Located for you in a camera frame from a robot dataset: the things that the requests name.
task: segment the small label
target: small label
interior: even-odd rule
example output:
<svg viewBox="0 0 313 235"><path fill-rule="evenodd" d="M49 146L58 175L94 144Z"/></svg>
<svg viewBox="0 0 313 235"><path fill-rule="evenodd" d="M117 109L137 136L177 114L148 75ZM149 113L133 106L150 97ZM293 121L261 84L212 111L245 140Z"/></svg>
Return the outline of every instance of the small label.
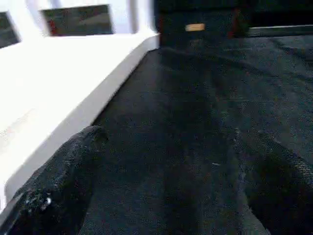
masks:
<svg viewBox="0 0 313 235"><path fill-rule="evenodd" d="M205 27L205 24L201 23L193 23L186 25L186 31L203 31Z"/></svg>

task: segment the floor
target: floor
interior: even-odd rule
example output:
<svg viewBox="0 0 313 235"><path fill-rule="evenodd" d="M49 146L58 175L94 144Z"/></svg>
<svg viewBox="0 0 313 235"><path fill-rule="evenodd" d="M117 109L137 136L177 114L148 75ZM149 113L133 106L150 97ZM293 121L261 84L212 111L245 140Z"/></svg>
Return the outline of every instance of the floor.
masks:
<svg viewBox="0 0 313 235"><path fill-rule="evenodd" d="M81 234L267 234L229 141L263 131L313 164L312 40L149 52L95 121L110 141Z"/></svg>

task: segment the white ledge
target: white ledge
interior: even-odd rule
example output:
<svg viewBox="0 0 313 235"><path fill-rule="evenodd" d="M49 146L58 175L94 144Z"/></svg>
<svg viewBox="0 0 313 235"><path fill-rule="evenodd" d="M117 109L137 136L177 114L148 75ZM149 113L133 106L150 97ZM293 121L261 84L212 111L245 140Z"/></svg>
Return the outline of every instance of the white ledge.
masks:
<svg viewBox="0 0 313 235"><path fill-rule="evenodd" d="M157 47L157 34L147 30L43 38L0 51L0 212Z"/></svg>

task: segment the window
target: window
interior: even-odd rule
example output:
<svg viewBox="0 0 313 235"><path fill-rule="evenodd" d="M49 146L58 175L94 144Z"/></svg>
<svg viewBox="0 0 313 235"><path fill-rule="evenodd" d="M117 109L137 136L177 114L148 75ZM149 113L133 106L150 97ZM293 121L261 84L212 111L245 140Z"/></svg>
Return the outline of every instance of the window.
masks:
<svg viewBox="0 0 313 235"><path fill-rule="evenodd" d="M52 36L112 34L107 5L44 10Z"/></svg>
<svg viewBox="0 0 313 235"><path fill-rule="evenodd" d="M0 48L18 43L19 40L5 12L0 12Z"/></svg>

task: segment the red object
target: red object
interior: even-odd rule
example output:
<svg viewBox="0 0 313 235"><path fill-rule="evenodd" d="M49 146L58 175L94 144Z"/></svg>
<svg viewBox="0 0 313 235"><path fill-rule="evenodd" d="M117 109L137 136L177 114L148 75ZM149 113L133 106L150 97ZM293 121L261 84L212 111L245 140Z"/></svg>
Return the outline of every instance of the red object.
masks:
<svg viewBox="0 0 313 235"><path fill-rule="evenodd" d="M162 37L162 32L163 32L163 15L160 14L160 18L159 18L159 33L160 33L160 43L162 43L163 41L163 37Z"/></svg>
<svg viewBox="0 0 313 235"><path fill-rule="evenodd" d="M238 16L240 14L240 9L236 8L234 11L234 17L233 17L233 21L232 21L232 27L231 27L231 31L228 32L228 37L229 38L233 38L235 33L238 30Z"/></svg>
<svg viewBox="0 0 313 235"><path fill-rule="evenodd" d="M58 30L57 27L55 25L55 22L53 20L49 21L49 26L50 26L50 32L52 35L58 35Z"/></svg>

